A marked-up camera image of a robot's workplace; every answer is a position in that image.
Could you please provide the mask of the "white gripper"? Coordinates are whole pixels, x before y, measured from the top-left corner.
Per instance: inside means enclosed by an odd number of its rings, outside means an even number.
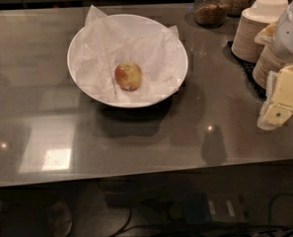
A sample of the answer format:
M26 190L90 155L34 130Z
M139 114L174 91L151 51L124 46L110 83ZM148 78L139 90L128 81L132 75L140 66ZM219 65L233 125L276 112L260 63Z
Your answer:
M293 0L278 22L268 24L255 36L258 44L273 44L277 57L293 62ZM293 64L279 72L270 71L266 82L266 101L259 112L257 126L273 130L293 116Z

